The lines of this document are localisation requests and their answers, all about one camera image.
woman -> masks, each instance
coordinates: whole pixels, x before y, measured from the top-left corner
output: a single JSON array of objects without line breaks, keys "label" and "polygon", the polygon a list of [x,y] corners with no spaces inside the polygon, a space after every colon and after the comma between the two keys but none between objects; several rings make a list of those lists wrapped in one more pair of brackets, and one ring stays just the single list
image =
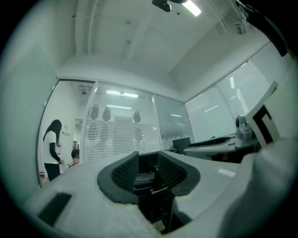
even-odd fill
[{"label": "woman", "polygon": [[61,128],[61,122],[54,120],[43,137],[43,159],[50,181],[60,175],[59,165],[63,163],[56,153]]}]

computer monitor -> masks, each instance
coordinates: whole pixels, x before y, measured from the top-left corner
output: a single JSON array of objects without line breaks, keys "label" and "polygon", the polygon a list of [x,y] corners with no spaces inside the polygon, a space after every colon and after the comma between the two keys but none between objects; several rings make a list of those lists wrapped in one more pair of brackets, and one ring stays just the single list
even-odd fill
[{"label": "computer monitor", "polygon": [[190,145],[190,138],[175,139],[173,140],[174,148],[177,149],[178,154],[183,154],[186,147]]}]

black pants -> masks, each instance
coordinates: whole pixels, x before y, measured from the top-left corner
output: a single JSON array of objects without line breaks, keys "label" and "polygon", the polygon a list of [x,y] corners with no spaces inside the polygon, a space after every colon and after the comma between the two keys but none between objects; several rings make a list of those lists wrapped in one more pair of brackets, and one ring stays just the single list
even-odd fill
[{"label": "black pants", "polygon": [[47,171],[47,176],[50,181],[52,181],[54,178],[58,177],[60,175],[60,169],[58,164],[46,164],[45,168]]}]

white shirt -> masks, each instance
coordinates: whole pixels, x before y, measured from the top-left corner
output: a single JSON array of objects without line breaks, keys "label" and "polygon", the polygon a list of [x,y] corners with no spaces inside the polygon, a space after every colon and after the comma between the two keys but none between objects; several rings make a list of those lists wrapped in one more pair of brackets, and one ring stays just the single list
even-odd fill
[{"label": "white shirt", "polygon": [[50,153],[50,143],[55,143],[56,151],[56,133],[53,131],[49,131],[43,141],[43,162],[47,164],[58,164],[58,161],[54,159]]}]

long black hair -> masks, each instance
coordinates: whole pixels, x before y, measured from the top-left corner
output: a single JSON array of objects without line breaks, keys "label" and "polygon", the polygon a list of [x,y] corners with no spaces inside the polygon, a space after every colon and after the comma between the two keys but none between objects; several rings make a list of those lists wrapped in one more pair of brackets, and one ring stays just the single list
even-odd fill
[{"label": "long black hair", "polygon": [[56,134],[56,143],[58,144],[61,128],[62,128],[62,124],[59,120],[56,119],[56,120],[52,121],[51,125],[47,128],[47,131],[43,137],[43,141],[45,140],[46,134],[50,131],[53,131]]}]

